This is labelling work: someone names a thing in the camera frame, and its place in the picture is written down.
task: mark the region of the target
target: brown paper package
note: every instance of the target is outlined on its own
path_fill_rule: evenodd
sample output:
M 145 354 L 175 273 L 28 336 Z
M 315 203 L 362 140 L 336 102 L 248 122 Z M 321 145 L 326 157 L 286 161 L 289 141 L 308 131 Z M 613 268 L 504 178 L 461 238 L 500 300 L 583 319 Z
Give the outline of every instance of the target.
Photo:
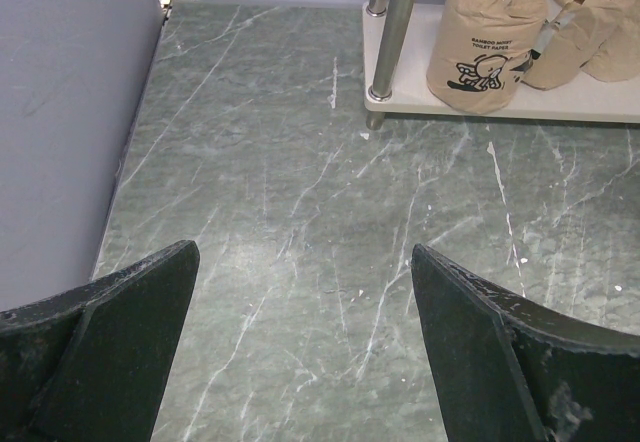
M 603 82 L 640 75 L 640 0 L 625 12 L 622 23 L 582 70 Z
M 545 0 L 447 0 L 427 70 L 429 90 L 451 107 L 505 107 L 529 68 Z
M 635 0 L 555 0 L 560 14 L 545 25 L 542 46 L 524 82 L 538 89 L 553 89 L 571 82 L 618 28 Z

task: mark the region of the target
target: marble tile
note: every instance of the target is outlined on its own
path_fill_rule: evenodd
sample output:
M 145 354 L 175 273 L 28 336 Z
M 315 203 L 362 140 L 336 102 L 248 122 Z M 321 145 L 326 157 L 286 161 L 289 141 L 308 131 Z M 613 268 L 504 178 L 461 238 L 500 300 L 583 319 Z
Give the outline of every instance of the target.
M 97 270 L 200 247 L 155 442 L 445 441 L 416 243 L 640 334 L 640 133 L 485 118 L 369 133 L 360 30 L 359 10 L 175 3 Z

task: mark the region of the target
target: black print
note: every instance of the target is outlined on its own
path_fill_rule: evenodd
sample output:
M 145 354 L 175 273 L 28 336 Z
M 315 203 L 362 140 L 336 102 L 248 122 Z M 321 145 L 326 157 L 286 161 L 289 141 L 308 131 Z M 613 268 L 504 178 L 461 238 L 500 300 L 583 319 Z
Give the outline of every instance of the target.
M 460 72 L 458 82 L 449 81 L 447 85 L 464 92 L 484 92 L 488 89 L 498 90 L 503 87 L 500 74 L 507 58 L 504 55 L 481 55 L 473 64 L 456 64 Z

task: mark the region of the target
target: white shelf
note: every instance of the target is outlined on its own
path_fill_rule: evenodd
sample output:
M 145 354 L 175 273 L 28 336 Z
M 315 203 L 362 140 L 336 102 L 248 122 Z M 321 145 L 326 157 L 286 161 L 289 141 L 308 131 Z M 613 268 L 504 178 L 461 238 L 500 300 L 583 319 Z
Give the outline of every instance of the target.
M 367 93 L 373 82 L 385 17 L 362 11 L 365 106 L 373 112 L 462 115 L 427 88 L 427 67 L 435 44 L 442 6 L 416 4 L 394 76 L 391 98 L 377 102 Z M 511 103 L 492 117 L 640 123 L 640 77 L 604 83 L 581 73 L 573 82 L 550 91 L 524 84 Z

